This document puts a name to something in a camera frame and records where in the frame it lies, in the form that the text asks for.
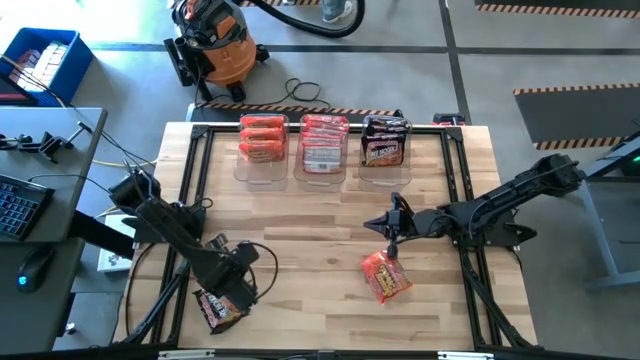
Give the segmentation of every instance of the vacuum wheel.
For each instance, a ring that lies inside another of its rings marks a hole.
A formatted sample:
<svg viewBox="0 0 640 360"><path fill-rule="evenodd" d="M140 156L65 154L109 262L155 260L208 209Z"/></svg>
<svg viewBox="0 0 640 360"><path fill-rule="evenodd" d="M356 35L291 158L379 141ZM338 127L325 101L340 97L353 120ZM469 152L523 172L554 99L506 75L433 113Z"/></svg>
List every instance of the vacuum wheel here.
<svg viewBox="0 0 640 360"><path fill-rule="evenodd" d="M262 44L256 45L256 50L256 61L263 63L269 59L270 55L266 46Z"/></svg>
<svg viewBox="0 0 640 360"><path fill-rule="evenodd" d="M244 91L244 86L242 85L242 83L238 82L238 83L229 85L227 88L231 93L231 98L233 99L233 101L241 102L247 98L247 93Z"/></svg>

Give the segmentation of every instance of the candy package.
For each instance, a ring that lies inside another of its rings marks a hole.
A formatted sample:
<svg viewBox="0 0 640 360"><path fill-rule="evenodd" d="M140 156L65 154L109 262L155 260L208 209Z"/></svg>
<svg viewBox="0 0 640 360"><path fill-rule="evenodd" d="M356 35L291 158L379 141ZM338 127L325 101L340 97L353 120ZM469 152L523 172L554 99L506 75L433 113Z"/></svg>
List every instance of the candy package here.
<svg viewBox="0 0 640 360"><path fill-rule="evenodd" d="M386 251L378 251L364 259L360 265L381 304L413 285L400 262L389 259Z"/></svg>
<svg viewBox="0 0 640 360"><path fill-rule="evenodd" d="M362 131L363 166L394 166L404 162L411 126L403 118L370 115Z"/></svg>
<svg viewBox="0 0 640 360"><path fill-rule="evenodd" d="M246 128L240 131L241 141L256 141L256 140L275 140L282 141L284 138L284 128Z"/></svg>
<svg viewBox="0 0 640 360"><path fill-rule="evenodd" d="M308 174L337 174L344 171L349 121L344 116L305 115L300 120L298 152Z"/></svg>
<svg viewBox="0 0 640 360"><path fill-rule="evenodd" d="M211 329L211 335L220 334L235 323L246 313L239 311L226 297L217 298L204 290L193 293L207 324Z"/></svg>
<svg viewBox="0 0 640 360"><path fill-rule="evenodd" d="M240 154L245 160L260 163L284 158L284 146L277 140L260 140L240 143Z"/></svg>
<svg viewBox="0 0 640 360"><path fill-rule="evenodd" d="M244 115L240 118L243 129L284 127L284 115Z"/></svg>

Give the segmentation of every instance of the plastic container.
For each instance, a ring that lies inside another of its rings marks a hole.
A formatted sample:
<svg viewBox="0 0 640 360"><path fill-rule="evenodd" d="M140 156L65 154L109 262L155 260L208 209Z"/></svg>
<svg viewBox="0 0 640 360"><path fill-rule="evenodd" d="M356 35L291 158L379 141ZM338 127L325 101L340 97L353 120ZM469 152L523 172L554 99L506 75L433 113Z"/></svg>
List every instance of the plastic container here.
<svg viewBox="0 0 640 360"><path fill-rule="evenodd" d="M42 52L53 41L69 46L62 57L60 67L56 71L49 88L60 96L64 102L71 103L73 96L91 64L93 53L80 39L80 33L72 30L53 30L22 28L4 52L5 56L16 61L27 50ZM0 72L9 75L13 66L0 61ZM37 106L59 107L56 98L46 91L29 91L37 100Z"/></svg>
<svg viewBox="0 0 640 360"><path fill-rule="evenodd" d="M279 138L274 135L276 129L280 131ZM246 182L249 190L284 190L289 164L289 118L281 114L243 115L239 130L234 177Z"/></svg>
<svg viewBox="0 0 640 360"><path fill-rule="evenodd" d="M337 192L347 176L349 121L343 116L305 115L293 176L305 191Z"/></svg>
<svg viewBox="0 0 640 360"><path fill-rule="evenodd" d="M392 125L374 126L380 123ZM385 127L389 130L377 130ZM398 191L411 182L411 129L411 122L400 117L364 118L358 166L363 191Z"/></svg>

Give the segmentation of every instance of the person's shoe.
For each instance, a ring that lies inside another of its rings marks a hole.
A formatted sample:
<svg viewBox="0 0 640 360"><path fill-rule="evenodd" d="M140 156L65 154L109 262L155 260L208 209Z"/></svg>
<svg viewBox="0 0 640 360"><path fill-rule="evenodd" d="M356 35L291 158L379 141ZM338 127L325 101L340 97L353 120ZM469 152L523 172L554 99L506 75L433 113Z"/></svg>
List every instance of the person's shoe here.
<svg viewBox="0 0 640 360"><path fill-rule="evenodd" d="M326 16L323 16L322 21L326 22L327 24L333 24L338 20L349 16L352 11L353 11L353 4L351 3L351 1L347 1L344 4L344 11L342 12L342 14L338 14L332 18L327 18Z"/></svg>

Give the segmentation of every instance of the computer mouse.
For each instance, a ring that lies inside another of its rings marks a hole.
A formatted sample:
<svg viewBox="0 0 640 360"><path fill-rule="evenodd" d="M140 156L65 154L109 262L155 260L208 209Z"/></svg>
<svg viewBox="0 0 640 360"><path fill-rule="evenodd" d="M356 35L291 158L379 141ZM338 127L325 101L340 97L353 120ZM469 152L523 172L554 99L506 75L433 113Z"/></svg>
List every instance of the computer mouse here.
<svg viewBox="0 0 640 360"><path fill-rule="evenodd" d="M39 246L29 252L18 269L16 285L18 290L31 293L40 288L47 274L47 268L55 254L53 245Z"/></svg>

